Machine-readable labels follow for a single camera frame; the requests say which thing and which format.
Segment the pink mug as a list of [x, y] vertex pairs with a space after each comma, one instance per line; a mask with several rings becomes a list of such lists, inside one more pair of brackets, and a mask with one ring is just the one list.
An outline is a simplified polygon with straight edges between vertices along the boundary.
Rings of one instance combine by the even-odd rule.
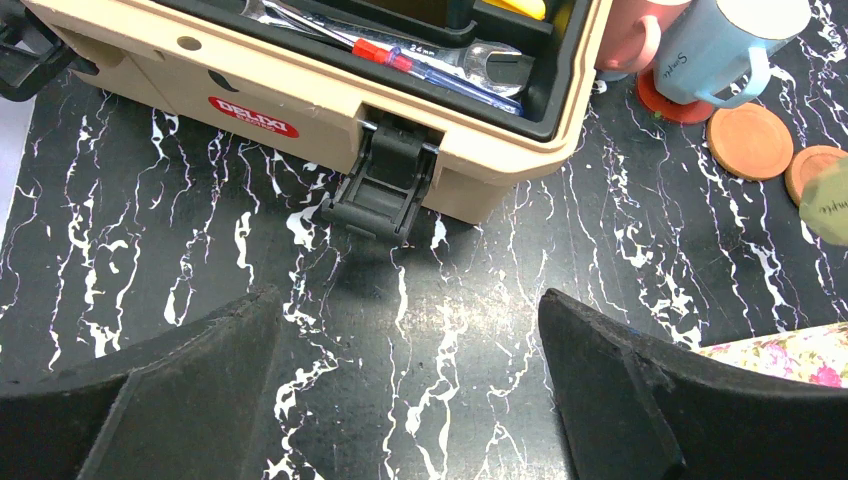
[[645, 69], [653, 61], [663, 33], [689, 5], [689, 0], [613, 1], [595, 68], [623, 74]]

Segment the orange wood coaster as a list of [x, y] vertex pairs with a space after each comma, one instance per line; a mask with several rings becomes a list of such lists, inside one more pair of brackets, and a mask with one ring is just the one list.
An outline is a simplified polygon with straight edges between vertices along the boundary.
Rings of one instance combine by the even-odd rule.
[[788, 127], [776, 114], [754, 103], [717, 110], [708, 121], [706, 135], [718, 164], [745, 180], [781, 175], [794, 154]]

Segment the blue grey coaster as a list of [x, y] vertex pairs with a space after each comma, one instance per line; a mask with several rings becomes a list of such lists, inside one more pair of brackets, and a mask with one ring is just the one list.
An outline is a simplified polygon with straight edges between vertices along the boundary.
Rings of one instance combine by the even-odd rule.
[[619, 71], [598, 71], [596, 75], [597, 81], [616, 82], [625, 79], [629, 73]]

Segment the light blue mug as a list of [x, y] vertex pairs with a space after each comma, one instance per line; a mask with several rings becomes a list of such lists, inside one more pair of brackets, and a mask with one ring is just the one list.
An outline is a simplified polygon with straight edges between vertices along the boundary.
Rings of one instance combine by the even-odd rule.
[[797, 37], [811, 16], [805, 0], [695, 1], [661, 40], [655, 88], [681, 105], [737, 108], [766, 89], [769, 57]]

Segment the light wood coaster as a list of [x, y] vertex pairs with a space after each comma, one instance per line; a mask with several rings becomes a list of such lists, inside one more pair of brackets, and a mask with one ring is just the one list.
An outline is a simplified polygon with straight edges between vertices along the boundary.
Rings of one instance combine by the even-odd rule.
[[801, 204], [803, 190], [809, 181], [846, 156], [846, 151], [825, 145], [810, 146], [795, 154], [784, 172], [786, 190], [794, 204]]

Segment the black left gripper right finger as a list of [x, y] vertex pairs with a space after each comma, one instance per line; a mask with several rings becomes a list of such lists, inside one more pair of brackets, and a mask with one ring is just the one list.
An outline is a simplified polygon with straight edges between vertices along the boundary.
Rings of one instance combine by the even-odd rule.
[[579, 479], [843, 479], [847, 393], [750, 372], [556, 290], [538, 326]]

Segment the red coaster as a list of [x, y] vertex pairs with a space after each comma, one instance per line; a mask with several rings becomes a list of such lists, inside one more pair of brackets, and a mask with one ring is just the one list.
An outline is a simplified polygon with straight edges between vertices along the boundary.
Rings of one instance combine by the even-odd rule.
[[656, 90], [652, 69], [637, 75], [635, 91], [640, 103], [656, 118], [670, 122], [698, 124], [708, 120], [716, 110], [713, 105], [704, 101], [678, 104], [669, 100]]

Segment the floral rectangular tray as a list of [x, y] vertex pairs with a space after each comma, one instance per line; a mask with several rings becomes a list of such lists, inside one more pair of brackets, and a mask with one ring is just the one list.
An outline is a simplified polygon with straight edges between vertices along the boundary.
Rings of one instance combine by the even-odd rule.
[[759, 374], [847, 387], [845, 322], [702, 347], [698, 354]]

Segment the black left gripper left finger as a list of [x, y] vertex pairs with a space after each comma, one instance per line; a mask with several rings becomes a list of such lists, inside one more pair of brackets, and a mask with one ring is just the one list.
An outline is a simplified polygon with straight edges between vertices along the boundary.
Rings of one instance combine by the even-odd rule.
[[282, 326], [262, 288], [116, 353], [1, 385], [5, 479], [240, 479]]

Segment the tan plastic toolbox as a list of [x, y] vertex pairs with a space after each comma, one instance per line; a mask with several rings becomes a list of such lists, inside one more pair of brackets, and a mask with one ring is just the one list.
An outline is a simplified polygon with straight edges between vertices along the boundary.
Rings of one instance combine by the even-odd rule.
[[611, 5], [590, 1], [562, 118], [532, 140], [167, 7], [169, 1], [5, 1], [1, 94], [33, 97], [62, 71], [334, 170], [323, 216], [404, 241], [421, 208], [483, 222], [517, 184], [574, 152]]

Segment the green mug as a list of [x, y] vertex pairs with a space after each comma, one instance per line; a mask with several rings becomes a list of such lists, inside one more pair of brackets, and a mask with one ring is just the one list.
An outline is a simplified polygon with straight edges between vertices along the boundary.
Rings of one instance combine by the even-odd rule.
[[823, 241], [847, 245], [847, 157], [806, 183], [799, 211], [801, 220]]

